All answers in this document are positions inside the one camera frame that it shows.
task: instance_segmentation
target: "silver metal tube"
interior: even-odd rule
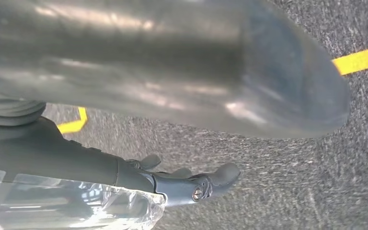
[[[349,114],[326,52],[262,0],[0,0],[0,94],[266,138]]]

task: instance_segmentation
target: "bolt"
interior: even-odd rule
[[[195,188],[194,192],[193,192],[193,200],[195,202],[198,202],[202,197],[202,188],[201,187],[197,187]]]
[[[126,162],[128,162],[130,164],[130,166],[132,166],[135,169],[140,169],[140,162],[137,160],[127,160]]]

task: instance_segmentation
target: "yellow tape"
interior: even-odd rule
[[[80,114],[79,120],[63,123],[57,126],[62,134],[79,132],[84,127],[85,123],[87,123],[88,118],[86,109],[78,107],[78,112]]]
[[[342,75],[368,69],[368,49],[339,57],[333,63]]]

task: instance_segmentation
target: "plastic wrap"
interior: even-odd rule
[[[0,230],[150,230],[165,207],[162,195],[122,187],[26,174],[2,181]]]

